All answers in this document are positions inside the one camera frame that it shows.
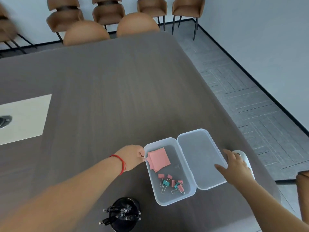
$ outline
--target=pink sticky note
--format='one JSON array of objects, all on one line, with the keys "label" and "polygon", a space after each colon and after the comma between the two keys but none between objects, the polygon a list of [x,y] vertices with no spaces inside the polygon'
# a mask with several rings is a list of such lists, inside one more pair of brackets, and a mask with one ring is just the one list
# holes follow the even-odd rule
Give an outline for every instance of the pink sticky note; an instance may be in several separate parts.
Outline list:
[{"label": "pink sticky note", "polygon": [[152,164],[153,164],[155,171],[156,170],[159,171],[161,168],[164,168],[165,166],[168,166],[171,164],[164,148],[160,148],[156,151],[148,152],[148,156],[150,156],[152,160]]},{"label": "pink sticky note", "polygon": [[151,158],[148,156],[148,157],[146,158],[146,160],[147,160],[148,163],[149,163],[150,169],[153,169],[153,168],[154,168],[154,165],[152,164]]},{"label": "pink sticky note", "polygon": [[180,192],[184,192],[184,189],[183,189],[182,185],[178,185],[177,187],[180,190]]}]

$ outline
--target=white computer mouse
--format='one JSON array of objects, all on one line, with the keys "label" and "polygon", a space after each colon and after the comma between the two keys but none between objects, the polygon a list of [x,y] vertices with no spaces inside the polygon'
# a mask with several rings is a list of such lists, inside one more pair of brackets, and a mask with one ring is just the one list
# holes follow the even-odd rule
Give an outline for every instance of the white computer mouse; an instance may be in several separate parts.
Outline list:
[{"label": "white computer mouse", "polygon": [[233,151],[233,152],[235,152],[235,153],[237,153],[237,154],[239,154],[239,155],[241,156],[241,158],[243,159],[243,161],[245,161],[245,163],[247,164],[247,166],[250,168],[251,173],[252,173],[252,176],[253,176],[253,178],[255,179],[254,174],[253,174],[253,171],[252,171],[252,167],[251,167],[251,165],[250,165],[250,162],[249,162],[248,157],[246,156],[246,154],[245,154],[244,152],[240,151],[240,150],[235,150],[235,151]]}]

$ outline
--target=person's left arm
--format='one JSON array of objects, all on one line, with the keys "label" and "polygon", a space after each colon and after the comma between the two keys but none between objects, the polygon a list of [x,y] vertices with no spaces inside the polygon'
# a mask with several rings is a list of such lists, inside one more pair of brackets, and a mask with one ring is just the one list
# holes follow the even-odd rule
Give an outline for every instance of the person's left arm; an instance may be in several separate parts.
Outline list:
[{"label": "person's left arm", "polygon": [[[125,171],[145,161],[141,146],[125,146],[115,154],[126,163]],[[48,187],[0,223],[0,232],[72,230],[121,171],[122,161],[112,156],[65,182]]]}]

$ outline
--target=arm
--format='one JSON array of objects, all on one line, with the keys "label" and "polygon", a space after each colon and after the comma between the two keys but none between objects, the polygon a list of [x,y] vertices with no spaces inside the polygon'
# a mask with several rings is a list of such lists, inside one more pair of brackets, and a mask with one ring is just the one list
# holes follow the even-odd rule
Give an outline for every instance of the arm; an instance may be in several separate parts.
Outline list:
[{"label": "arm", "polygon": [[263,232],[309,231],[306,223],[286,210],[254,180],[240,155],[229,150],[224,152],[228,157],[228,168],[218,164],[215,167],[247,200]]},{"label": "arm", "polygon": [[[115,153],[129,171],[144,161],[141,146],[125,146]],[[100,161],[75,177],[47,188],[0,224],[0,232],[72,230],[122,171],[117,157]]]}]

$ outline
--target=hand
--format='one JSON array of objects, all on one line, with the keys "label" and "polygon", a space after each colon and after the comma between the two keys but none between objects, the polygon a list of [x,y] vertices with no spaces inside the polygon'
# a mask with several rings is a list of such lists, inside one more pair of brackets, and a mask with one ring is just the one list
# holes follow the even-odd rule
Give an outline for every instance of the hand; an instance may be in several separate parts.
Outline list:
[{"label": "hand", "polygon": [[134,169],[137,165],[144,162],[146,159],[144,148],[136,145],[129,145],[118,150],[115,155],[118,155],[126,163],[125,172]]},{"label": "hand", "polygon": [[239,154],[226,149],[223,149],[223,151],[227,154],[228,158],[227,169],[218,164],[214,166],[224,176],[228,183],[239,189],[239,187],[246,185],[248,182],[255,181],[250,168]]}]

